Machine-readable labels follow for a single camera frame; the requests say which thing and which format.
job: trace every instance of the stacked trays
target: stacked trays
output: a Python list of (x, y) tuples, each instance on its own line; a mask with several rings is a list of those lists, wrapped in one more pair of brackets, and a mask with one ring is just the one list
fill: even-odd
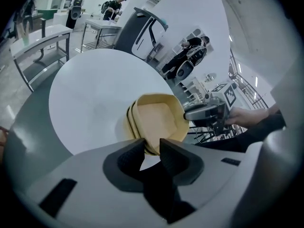
[(144, 138), (145, 153), (160, 155), (160, 138), (183, 141), (189, 122), (183, 118), (184, 110), (173, 95), (146, 94), (128, 108), (126, 129), (129, 139)]

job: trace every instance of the black slot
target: black slot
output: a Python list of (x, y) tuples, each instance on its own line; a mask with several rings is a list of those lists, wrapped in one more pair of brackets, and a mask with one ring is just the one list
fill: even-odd
[(52, 217), (56, 217), (62, 205), (72, 192), (77, 181), (66, 179), (60, 181), (56, 187), (42, 200), (40, 207)]
[(235, 165), (235, 166), (238, 166), (241, 161), (238, 161), (238, 160), (234, 160), (234, 159), (231, 159), (231, 158), (224, 158), (221, 160), (221, 162), (224, 162), (224, 163), (227, 163), (227, 164), (230, 164), (230, 165)]
[(153, 46), (156, 45), (156, 40), (155, 40), (153, 31), (152, 31), (152, 26), (155, 24), (155, 22), (156, 22), (156, 19), (153, 20), (153, 22), (152, 22), (152, 23), (150, 24), (150, 26), (149, 26), (149, 33), (150, 33), (150, 38), (151, 38), (151, 41), (152, 41), (152, 45), (153, 45)]
[(153, 21), (153, 18), (149, 18), (148, 22), (145, 24), (145, 26), (143, 27), (142, 31), (140, 32), (137, 40), (135, 41), (135, 44), (137, 45), (138, 42), (140, 41), (140, 39), (142, 38), (144, 32), (146, 31), (146, 29), (148, 28), (148, 26), (151, 24), (151, 22)]

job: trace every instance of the human hand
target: human hand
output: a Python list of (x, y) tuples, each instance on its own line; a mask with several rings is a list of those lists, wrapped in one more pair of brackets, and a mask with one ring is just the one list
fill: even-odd
[(246, 110), (233, 107), (230, 111), (229, 118), (225, 121), (225, 124), (236, 124), (241, 127), (250, 128), (268, 116), (269, 112), (267, 109)]

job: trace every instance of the white round table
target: white round table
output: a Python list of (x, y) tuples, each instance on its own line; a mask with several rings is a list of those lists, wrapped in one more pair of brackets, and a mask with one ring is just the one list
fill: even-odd
[(126, 111), (145, 93), (173, 94), (141, 59), (113, 49), (90, 50), (57, 73), (49, 94), (51, 122), (72, 154), (124, 141)]

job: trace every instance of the backpack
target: backpack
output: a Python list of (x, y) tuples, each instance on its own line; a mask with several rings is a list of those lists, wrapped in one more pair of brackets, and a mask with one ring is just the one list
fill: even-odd
[(101, 6), (101, 13), (105, 13), (105, 11), (108, 9), (109, 7), (109, 4), (110, 4), (111, 1), (107, 1), (107, 2), (104, 2), (103, 5)]
[(73, 7), (81, 7), (82, 0), (74, 0)]

